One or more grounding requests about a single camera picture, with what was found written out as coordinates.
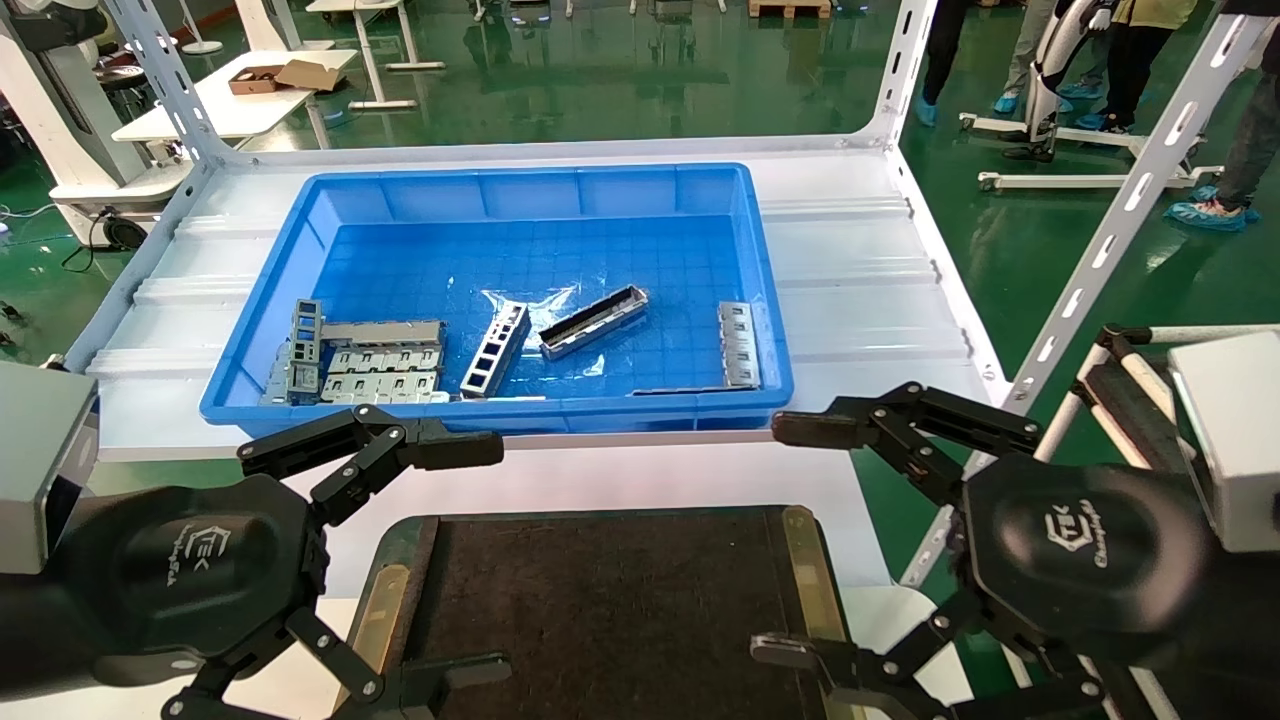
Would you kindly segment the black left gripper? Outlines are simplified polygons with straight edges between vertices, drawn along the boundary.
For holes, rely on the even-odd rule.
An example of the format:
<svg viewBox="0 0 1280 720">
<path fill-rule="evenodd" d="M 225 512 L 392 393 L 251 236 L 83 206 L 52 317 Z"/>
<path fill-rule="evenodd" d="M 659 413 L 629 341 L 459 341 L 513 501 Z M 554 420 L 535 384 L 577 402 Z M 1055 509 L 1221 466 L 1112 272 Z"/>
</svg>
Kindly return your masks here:
<svg viewBox="0 0 1280 720">
<path fill-rule="evenodd" d="M 511 678 L 502 652 L 375 673 L 314 610 L 338 527 L 407 469 L 484 468 L 495 432 L 452 432 L 358 405 L 238 448 L 250 479 L 91 498 L 55 552 L 58 607 L 78 682 L 138 687 L 196 673 L 163 719 L 273 719 L 229 705 L 238 676 L 303 646 L 347 691 L 333 719 L 436 719 L 452 691 Z M 340 466 L 311 502 L 278 480 Z"/>
</svg>

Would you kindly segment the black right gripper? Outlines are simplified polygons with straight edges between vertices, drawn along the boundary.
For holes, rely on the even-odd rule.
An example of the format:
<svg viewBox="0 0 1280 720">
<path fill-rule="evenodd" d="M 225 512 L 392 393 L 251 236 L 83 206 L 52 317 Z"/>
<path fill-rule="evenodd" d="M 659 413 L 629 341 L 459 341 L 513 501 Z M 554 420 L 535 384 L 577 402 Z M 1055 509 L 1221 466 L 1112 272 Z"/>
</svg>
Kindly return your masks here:
<svg viewBox="0 0 1280 720">
<path fill-rule="evenodd" d="M 890 719 L 1070 719 L 1102 708 L 1106 689 L 1069 650 L 1157 665 L 1193 638 L 1216 536 L 1180 477 L 1018 455 L 977 473 L 963 492 L 963 465 L 937 439 L 992 457 L 1033 454 L 1041 427 L 918 382 L 873 398 L 838 396 L 822 413 L 776 413 L 772 436 L 792 447 L 869 448 L 937 506 L 963 493 L 982 591 L 957 591 L 886 653 L 785 633 L 751 638 L 754 660 L 813 673 L 828 700 Z M 937 700 L 916 674 L 972 629 L 1029 641 L 1048 679 L 955 705 Z"/>
</svg>

